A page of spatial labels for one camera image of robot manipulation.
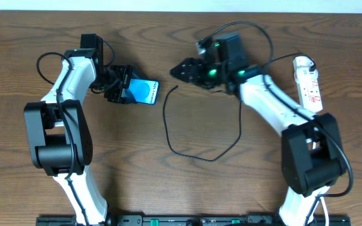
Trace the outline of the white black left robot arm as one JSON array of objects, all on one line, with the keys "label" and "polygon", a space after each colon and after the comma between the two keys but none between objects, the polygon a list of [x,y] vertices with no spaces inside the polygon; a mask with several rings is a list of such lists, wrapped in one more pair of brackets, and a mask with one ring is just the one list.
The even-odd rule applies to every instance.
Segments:
[{"label": "white black left robot arm", "polygon": [[117,104],[136,102],[128,90],[132,66],[104,63],[106,45],[83,34],[78,49],[58,54],[62,70],[49,93],[24,108],[31,160],[64,190],[75,210],[72,225],[116,224],[91,172],[93,143],[82,109],[88,92]]}]

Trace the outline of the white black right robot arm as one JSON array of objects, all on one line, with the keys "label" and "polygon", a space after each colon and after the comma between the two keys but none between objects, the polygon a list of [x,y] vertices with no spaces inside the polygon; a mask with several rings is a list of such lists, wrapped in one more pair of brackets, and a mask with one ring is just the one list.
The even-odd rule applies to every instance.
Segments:
[{"label": "white black right robot arm", "polygon": [[282,142],[282,175],[287,196],[278,211],[284,225],[310,225],[324,206],[329,189],[343,174],[352,174],[343,151],[337,120],[291,99],[265,68],[252,65],[237,33],[197,42],[199,58],[186,58],[171,76],[204,89],[224,85],[241,105],[254,109]]}]

